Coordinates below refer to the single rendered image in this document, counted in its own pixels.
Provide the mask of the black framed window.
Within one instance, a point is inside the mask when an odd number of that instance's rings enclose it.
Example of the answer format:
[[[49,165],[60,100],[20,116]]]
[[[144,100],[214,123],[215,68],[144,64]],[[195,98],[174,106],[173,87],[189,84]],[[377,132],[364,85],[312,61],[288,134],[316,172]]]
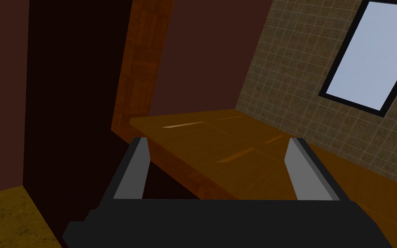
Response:
[[[362,0],[319,95],[386,115],[397,96],[397,0]]]

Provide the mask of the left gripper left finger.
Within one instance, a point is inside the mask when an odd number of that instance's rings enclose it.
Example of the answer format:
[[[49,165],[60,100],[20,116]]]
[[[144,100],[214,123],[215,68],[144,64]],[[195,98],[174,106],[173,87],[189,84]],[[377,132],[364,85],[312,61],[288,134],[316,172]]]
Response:
[[[108,185],[104,199],[142,199],[149,164],[147,138],[134,138]]]

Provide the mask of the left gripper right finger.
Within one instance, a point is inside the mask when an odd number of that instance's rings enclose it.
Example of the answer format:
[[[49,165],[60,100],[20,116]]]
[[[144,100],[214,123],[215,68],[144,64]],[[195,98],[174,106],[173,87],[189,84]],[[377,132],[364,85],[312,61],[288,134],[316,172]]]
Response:
[[[298,200],[350,200],[304,139],[290,138],[284,162]]]

